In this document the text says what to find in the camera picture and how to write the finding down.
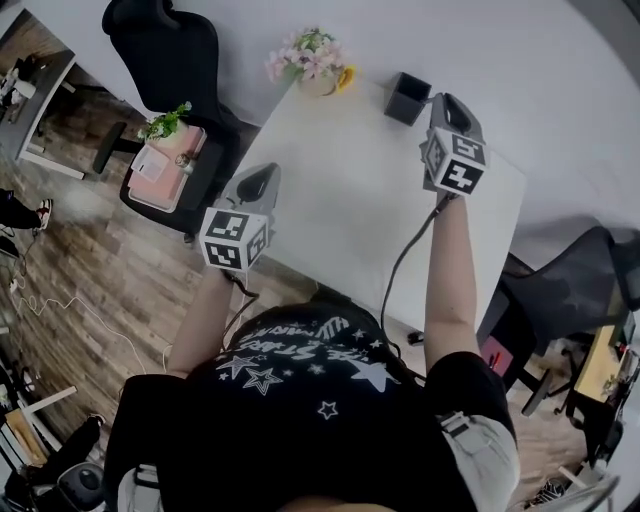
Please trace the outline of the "black padded office chair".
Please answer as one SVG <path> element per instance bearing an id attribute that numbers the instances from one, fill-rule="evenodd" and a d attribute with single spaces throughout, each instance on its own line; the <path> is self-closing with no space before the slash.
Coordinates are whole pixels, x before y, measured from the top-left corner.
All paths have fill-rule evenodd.
<path id="1" fill-rule="evenodd" d="M 182 233 L 191 243 L 241 153 L 240 120 L 218 97 L 216 29 L 199 14 L 175 10 L 171 0 L 110 0 L 102 29 L 130 72 L 144 106 L 165 113 L 189 102 L 187 125 L 203 129 L 206 135 L 174 211 L 134 200 L 127 183 L 120 190 L 121 201 L 134 212 Z"/>

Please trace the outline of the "light wooden desk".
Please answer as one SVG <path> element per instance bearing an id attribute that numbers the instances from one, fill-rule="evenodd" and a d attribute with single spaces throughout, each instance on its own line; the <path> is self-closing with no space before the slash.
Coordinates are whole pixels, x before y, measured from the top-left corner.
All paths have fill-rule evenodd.
<path id="1" fill-rule="evenodd" d="M 597 402 L 606 402 L 616 387 L 625 355 L 622 325 L 600 327 L 585 357 L 574 390 Z"/>

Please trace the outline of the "brown cardboard piece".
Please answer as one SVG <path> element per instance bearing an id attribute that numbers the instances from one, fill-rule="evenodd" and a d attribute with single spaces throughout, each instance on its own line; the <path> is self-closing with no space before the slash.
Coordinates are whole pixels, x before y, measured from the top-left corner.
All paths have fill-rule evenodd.
<path id="1" fill-rule="evenodd" d="M 43 466 L 47 462 L 47 454 L 22 410 L 15 409 L 9 412 L 5 419 L 9 430 L 26 453 L 29 463 L 37 467 Z"/>

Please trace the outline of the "person's left forearm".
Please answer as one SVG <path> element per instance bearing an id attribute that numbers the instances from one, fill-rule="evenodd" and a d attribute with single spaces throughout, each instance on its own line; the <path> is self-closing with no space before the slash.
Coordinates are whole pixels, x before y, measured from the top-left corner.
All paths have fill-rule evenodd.
<path id="1" fill-rule="evenodd" d="M 219 355 L 233 287 L 221 270 L 206 269 L 171 347 L 168 374 L 186 378 L 199 365 Z"/>

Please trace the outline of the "person's black star-print t-shirt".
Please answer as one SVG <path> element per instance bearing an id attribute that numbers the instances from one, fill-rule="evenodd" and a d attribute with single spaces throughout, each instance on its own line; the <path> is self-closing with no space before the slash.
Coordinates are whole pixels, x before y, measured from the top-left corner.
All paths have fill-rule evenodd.
<path id="1" fill-rule="evenodd" d="M 107 506 L 155 467 L 165 512 L 280 512 L 308 497 L 394 512 L 504 512 L 520 479 L 501 378 L 477 354 L 418 384 L 369 314 L 309 302 L 248 321 L 186 378 L 128 379 Z"/>

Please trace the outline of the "dark green board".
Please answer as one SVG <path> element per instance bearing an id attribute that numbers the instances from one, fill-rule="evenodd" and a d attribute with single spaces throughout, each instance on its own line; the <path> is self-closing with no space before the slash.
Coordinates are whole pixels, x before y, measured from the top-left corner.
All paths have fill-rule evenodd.
<path id="1" fill-rule="evenodd" d="M 633 312 L 630 312 L 625 322 L 620 327 L 616 344 L 614 345 L 616 353 L 620 358 L 622 358 L 623 355 L 627 352 L 627 350 L 631 347 L 635 329 L 636 329 L 635 316 Z"/>

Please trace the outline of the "grey metal rack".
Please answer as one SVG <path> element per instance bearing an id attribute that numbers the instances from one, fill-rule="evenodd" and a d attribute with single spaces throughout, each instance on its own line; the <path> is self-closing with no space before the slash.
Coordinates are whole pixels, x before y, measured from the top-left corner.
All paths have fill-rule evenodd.
<path id="1" fill-rule="evenodd" d="M 525 508 L 523 512 L 614 512 L 613 494 L 620 477 L 609 474 L 601 467 L 583 464 L 576 473 L 560 468 L 566 480 L 560 497 L 547 496 L 539 504 Z"/>

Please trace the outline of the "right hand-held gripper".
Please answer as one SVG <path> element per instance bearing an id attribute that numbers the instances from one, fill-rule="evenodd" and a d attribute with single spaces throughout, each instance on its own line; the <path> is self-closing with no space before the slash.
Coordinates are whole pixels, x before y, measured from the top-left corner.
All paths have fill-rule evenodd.
<path id="1" fill-rule="evenodd" d="M 486 146 L 461 134 L 481 134 L 479 120 L 451 93 L 438 93 L 431 101 L 430 127 L 419 145 L 424 164 L 423 189 L 471 194 L 486 171 Z"/>

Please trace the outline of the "pink flowers in pot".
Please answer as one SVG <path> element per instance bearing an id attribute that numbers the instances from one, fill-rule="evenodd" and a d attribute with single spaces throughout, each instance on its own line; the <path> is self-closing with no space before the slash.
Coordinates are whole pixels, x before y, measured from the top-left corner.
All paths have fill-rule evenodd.
<path id="1" fill-rule="evenodd" d="M 272 82 L 288 80 L 314 98 L 342 92 L 355 79 L 342 43 L 317 26 L 292 32 L 269 53 L 265 68 Z"/>

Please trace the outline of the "black mesh office chair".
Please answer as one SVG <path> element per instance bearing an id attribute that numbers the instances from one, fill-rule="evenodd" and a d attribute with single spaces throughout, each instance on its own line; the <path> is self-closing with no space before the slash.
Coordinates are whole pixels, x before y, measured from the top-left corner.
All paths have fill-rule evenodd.
<path id="1" fill-rule="evenodd" d="M 539 404 L 568 391 L 578 379 L 578 364 L 563 349 L 570 380 L 557 389 L 553 375 L 535 377 L 526 369 L 531 356 L 544 356 L 557 340 L 592 343 L 596 329 L 623 324 L 640 310 L 640 234 L 617 243 L 604 227 L 578 237 L 559 256 L 527 274 L 502 272 L 477 331 L 480 347 L 495 337 L 513 355 L 506 388 L 521 382 L 531 392 L 521 412 L 531 416 Z"/>

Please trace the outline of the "white table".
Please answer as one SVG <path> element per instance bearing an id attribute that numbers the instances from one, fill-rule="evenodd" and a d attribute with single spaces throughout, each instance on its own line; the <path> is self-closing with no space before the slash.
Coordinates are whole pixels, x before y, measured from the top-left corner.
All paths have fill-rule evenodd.
<path id="1" fill-rule="evenodd" d="M 322 98 L 292 86 L 242 167 L 281 168 L 269 258 L 419 330 L 431 250 L 421 225 L 436 201 L 419 150 L 429 117 L 406 126 L 384 114 L 385 97 L 365 80 Z"/>

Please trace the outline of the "black square pen holder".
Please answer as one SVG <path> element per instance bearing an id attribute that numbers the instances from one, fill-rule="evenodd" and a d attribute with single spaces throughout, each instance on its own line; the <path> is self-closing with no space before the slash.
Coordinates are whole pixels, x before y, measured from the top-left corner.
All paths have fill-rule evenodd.
<path id="1" fill-rule="evenodd" d="M 427 104 L 431 89 L 430 83 L 400 72 L 388 95 L 384 114 L 404 125 L 413 126 Z"/>

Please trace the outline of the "white-framed dark desk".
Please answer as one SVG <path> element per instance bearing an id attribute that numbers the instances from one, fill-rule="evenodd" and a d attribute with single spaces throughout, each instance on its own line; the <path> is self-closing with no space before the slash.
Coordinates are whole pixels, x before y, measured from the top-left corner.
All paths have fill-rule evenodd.
<path id="1" fill-rule="evenodd" d="M 19 2 L 0 10 L 0 82 L 11 86 L 5 98 L 18 103 L 0 112 L 0 149 L 18 164 L 29 162 L 82 180 L 86 173 L 56 158 L 40 133 L 55 95 L 75 88 L 67 76 L 76 57 L 64 43 Z"/>

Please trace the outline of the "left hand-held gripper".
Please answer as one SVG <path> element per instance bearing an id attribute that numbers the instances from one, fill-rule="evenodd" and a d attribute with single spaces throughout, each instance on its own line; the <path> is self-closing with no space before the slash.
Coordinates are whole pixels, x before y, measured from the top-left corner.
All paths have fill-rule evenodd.
<path id="1" fill-rule="evenodd" d="M 227 198 L 206 210 L 199 232 L 207 265 L 244 273 L 253 266 L 271 242 L 280 183 L 281 168 L 276 163 L 233 176 L 227 183 Z"/>

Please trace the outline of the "person's right forearm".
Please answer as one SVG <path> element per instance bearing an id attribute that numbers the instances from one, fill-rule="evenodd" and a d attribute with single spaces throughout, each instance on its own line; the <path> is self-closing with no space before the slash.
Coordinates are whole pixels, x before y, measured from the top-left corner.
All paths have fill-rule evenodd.
<path id="1" fill-rule="evenodd" d="M 477 290 L 465 199 L 437 195 L 426 292 L 424 354 L 430 371 L 457 352 L 479 352 Z"/>

